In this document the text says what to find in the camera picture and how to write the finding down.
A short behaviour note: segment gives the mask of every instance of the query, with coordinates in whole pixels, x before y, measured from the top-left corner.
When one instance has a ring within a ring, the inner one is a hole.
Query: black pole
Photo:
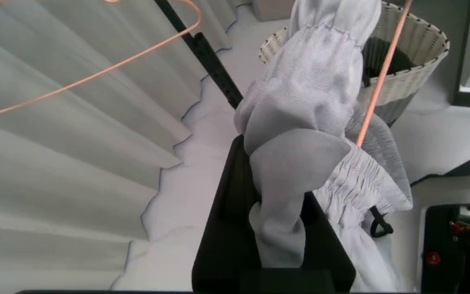
[[[167,0],[155,0],[162,13],[171,22],[177,32],[182,32],[186,29],[183,21],[175,12],[173,7]],[[229,76],[228,71],[220,62],[219,57],[215,54],[215,50],[211,47],[210,43],[202,33],[197,33],[195,36],[187,33],[183,37],[186,45],[190,48],[193,54],[197,57],[206,72],[211,76],[215,84],[224,93],[228,99],[229,104],[235,109],[242,101],[242,94],[238,90],[237,85]]]

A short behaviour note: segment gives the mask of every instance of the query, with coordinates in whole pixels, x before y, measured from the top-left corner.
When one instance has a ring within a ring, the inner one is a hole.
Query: marble floor
[[[410,180],[447,172],[470,159],[470,109],[450,106],[458,68],[467,1],[415,2],[413,13],[434,23],[451,40],[447,59],[392,127]],[[237,9],[228,31],[233,49],[219,57],[244,93],[262,73],[259,46],[287,20],[259,22],[251,7]],[[210,78],[202,101],[183,119],[192,130],[175,152],[184,164],[162,172],[160,192],[143,215],[149,243],[134,243],[126,273],[113,285],[125,290],[191,290],[191,269],[229,146],[237,135],[233,109]]]

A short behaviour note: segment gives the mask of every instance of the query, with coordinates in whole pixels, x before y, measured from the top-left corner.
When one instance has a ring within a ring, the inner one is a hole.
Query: red button
[[[441,261],[440,254],[436,252],[429,252],[426,258],[430,265],[439,265]]]

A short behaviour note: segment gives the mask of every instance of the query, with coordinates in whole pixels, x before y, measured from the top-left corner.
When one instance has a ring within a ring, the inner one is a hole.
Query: laundry basket
[[[373,96],[380,69],[402,12],[401,7],[382,2],[379,23],[362,52],[364,71],[370,77],[370,84],[362,85],[358,95],[358,101],[363,105],[368,105]],[[274,33],[260,47],[259,58],[265,64],[271,62],[286,41],[286,29]],[[401,116],[416,92],[447,56],[449,45],[449,39],[439,28],[413,14],[407,16],[375,109],[375,113],[389,126]]]

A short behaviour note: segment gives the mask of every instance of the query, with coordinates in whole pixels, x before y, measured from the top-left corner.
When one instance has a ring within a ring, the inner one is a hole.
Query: white curtain
[[[229,0],[196,0],[214,49]],[[183,20],[194,12],[175,6]],[[175,34],[154,1],[16,0],[0,7],[0,109],[76,82]],[[39,104],[0,115],[0,294],[107,289],[205,70],[182,40]]]

